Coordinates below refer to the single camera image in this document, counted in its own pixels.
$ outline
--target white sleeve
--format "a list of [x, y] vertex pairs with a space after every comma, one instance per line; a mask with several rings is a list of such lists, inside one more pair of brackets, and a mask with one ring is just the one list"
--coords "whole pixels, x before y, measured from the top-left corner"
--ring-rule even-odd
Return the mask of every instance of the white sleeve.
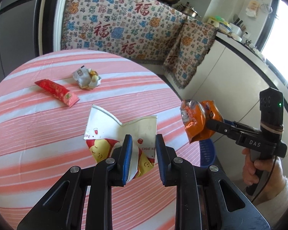
[[256, 208], [269, 225], [274, 226], [288, 208], [288, 178], [286, 178], [286, 185], [282, 192], [272, 200], [257, 205]]

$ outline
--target round table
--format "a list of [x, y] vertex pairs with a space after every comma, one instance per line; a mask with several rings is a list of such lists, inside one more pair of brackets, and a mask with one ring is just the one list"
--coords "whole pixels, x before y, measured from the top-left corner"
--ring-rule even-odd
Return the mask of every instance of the round table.
[[[79, 67], [96, 70], [102, 83], [82, 90], [72, 78]], [[72, 108], [34, 84], [50, 79], [75, 92]], [[180, 118], [180, 100], [157, 75], [122, 57], [91, 50], [65, 50], [37, 57], [0, 83], [0, 213], [19, 222], [71, 167], [96, 164], [83, 139], [92, 104], [122, 123], [157, 115], [157, 133], [166, 145], [200, 165], [197, 143], [188, 143]], [[113, 229], [174, 229], [175, 187], [164, 187], [158, 165], [124, 188], [112, 188]], [[84, 208], [82, 229], [85, 225]]]

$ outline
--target orange plastic bag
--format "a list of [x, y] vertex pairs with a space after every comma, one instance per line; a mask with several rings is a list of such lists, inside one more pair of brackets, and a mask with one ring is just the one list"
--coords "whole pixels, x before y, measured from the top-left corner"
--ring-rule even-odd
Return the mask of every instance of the orange plastic bag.
[[207, 120], [215, 119], [224, 122], [215, 102], [211, 100], [200, 103], [194, 100], [183, 100], [180, 112], [189, 143], [208, 139], [215, 133], [205, 127]]

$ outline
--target black cable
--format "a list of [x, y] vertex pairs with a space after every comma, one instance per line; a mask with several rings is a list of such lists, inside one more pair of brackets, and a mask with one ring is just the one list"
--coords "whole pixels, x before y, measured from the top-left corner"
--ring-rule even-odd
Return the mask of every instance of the black cable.
[[270, 177], [271, 177], [271, 175], [272, 175], [272, 172], [273, 172], [273, 170], [274, 170], [275, 164], [276, 164], [276, 160], [277, 160], [277, 157], [275, 156], [275, 157], [274, 157], [273, 166], [272, 166], [271, 172], [270, 172], [270, 174], [269, 174], [269, 176], [268, 176], [268, 179], [266, 180], [266, 183], [263, 185], [263, 187], [262, 187], [261, 190], [258, 192], [258, 194], [254, 197], [254, 199], [252, 199], [251, 203], [253, 203], [253, 202], [257, 199], [257, 197], [260, 195], [260, 193], [263, 191], [263, 189], [266, 187], [267, 183], [269, 182]]

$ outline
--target red snack packet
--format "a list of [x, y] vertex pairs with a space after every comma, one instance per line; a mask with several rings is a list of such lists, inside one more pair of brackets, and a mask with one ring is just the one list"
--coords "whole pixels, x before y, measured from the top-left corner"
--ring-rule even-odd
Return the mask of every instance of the red snack packet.
[[59, 85], [51, 80], [42, 79], [36, 81], [35, 84], [37, 84], [39, 87], [43, 88], [47, 92], [51, 93], [53, 97], [62, 101], [69, 107], [72, 107], [77, 101], [79, 101], [79, 98], [76, 94], [66, 89], [64, 86]]

